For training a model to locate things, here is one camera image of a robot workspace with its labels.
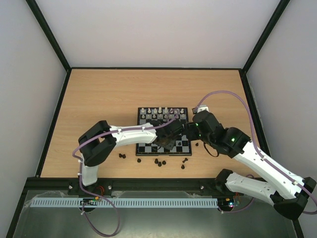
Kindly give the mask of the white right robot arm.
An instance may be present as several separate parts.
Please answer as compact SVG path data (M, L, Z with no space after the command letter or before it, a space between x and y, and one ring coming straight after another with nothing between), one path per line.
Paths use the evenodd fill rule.
M259 199L289 220L296 220L304 213L317 184L314 179L287 170L263 152L248 135L235 127L224 128L207 110L196 113L185 128L190 140L201 140L219 154L248 166L264 179L260 181L223 169L216 177L219 193L232 191Z

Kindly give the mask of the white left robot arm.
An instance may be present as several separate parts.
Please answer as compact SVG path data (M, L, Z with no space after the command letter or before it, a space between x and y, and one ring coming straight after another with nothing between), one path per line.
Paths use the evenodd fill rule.
M162 123L151 120L135 126L109 125L106 120L99 121L78 139L81 156L79 177L83 186L95 184L98 180L98 167L113 149L130 144L155 144L169 149L175 144L184 127L177 118Z

